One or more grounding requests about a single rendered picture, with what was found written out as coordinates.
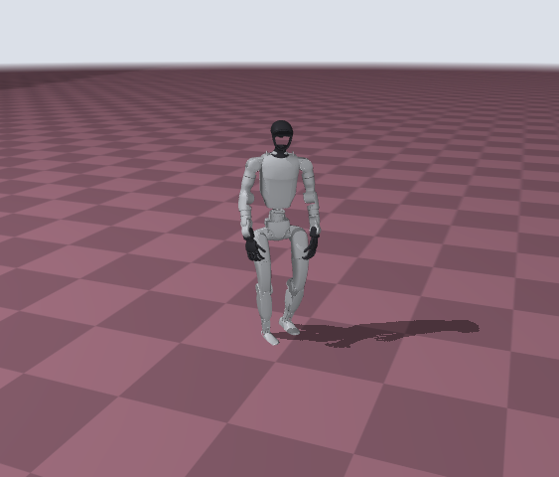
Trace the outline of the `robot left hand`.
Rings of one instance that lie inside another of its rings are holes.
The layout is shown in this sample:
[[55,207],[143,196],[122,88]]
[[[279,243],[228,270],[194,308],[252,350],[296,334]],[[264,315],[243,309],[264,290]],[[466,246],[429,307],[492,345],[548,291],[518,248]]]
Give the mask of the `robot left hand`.
[[310,231],[310,244],[308,245],[308,247],[304,250],[304,252],[309,251],[308,254],[306,256],[303,256],[303,259],[310,259],[311,257],[313,257],[316,253],[316,248],[318,246],[318,238],[320,237],[320,235],[316,235],[317,233],[317,228],[316,227],[311,227],[311,231]]

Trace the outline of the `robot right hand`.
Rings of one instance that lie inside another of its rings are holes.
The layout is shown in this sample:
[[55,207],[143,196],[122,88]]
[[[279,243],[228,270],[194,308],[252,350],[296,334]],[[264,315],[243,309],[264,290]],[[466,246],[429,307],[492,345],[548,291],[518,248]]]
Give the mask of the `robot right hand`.
[[[260,255],[258,249],[261,249],[263,252],[266,252],[266,250],[263,249],[260,245],[257,244],[257,241],[254,239],[255,235],[254,235],[254,232],[253,232],[252,228],[249,228],[249,233],[250,233],[250,237],[248,237],[248,238],[243,237],[246,240],[245,248],[246,248],[246,251],[247,251],[248,258],[250,260],[254,260],[254,261],[257,261],[257,260],[261,261],[265,257],[262,257]],[[259,259],[259,258],[261,258],[261,259]]]

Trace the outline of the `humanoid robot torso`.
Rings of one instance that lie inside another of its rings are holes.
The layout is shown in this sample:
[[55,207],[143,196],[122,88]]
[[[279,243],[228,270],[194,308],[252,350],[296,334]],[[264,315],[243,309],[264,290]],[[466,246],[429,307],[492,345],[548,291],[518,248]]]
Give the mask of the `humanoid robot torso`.
[[294,151],[286,158],[277,158],[271,154],[262,154],[263,162],[259,170],[259,190],[269,212],[264,225],[268,240],[282,240],[290,237],[290,221],[285,217],[285,210],[291,206],[296,195],[300,163]]

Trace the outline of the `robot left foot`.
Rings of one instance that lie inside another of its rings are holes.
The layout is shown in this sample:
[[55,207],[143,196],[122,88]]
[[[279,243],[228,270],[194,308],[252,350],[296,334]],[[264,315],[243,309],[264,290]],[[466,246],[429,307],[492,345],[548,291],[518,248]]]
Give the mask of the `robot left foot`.
[[279,319],[279,325],[281,325],[286,332],[291,335],[299,335],[300,330],[293,324],[291,320],[283,322],[283,317]]

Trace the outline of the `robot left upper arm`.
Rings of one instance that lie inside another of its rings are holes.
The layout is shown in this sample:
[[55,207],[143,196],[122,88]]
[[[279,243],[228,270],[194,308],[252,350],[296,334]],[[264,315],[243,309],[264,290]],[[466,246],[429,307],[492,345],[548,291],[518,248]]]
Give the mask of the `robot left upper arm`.
[[306,189],[306,192],[303,193],[304,202],[307,204],[315,203],[315,178],[313,172],[313,164],[309,159],[305,157],[298,157],[298,160],[300,163],[300,170],[303,171],[302,178]]

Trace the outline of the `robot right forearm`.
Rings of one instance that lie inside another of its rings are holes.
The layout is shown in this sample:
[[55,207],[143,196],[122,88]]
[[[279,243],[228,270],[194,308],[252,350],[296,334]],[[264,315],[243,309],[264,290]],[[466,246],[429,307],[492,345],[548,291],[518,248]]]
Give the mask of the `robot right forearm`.
[[253,222],[251,219],[251,207],[250,205],[247,205],[247,194],[244,192],[239,195],[238,209],[240,211],[242,235],[245,238],[248,238],[250,237],[249,228],[252,228]]

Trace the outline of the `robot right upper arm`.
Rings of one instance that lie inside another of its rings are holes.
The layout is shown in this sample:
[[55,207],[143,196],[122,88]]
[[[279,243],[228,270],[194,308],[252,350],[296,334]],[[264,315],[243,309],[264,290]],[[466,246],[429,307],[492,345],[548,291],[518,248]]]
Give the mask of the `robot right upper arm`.
[[[247,205],[254,202],[254,195],[250,192],[256,178],[255,173],[261,169],[263,157],[253,157],[247,160],[245,164],[244,176],[241,182],[240,193],[247,194]],[[239,195],[240,195],[239,193]]]

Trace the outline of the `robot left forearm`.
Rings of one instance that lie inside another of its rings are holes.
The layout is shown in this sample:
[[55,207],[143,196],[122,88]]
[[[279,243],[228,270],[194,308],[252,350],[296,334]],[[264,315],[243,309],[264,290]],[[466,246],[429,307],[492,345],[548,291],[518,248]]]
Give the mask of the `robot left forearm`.
[[316,191],[314,191],[314,200],[315,200],[315,204],[311,204],[307,206],[307,210],[309,213],[310,231],[311,231],[311,227],[316,227],[317,228],[316,235],[319,235],[321,232],[321,227],[320,227],[320,215],[319,215],[319,201],[318,201],[318,195]]

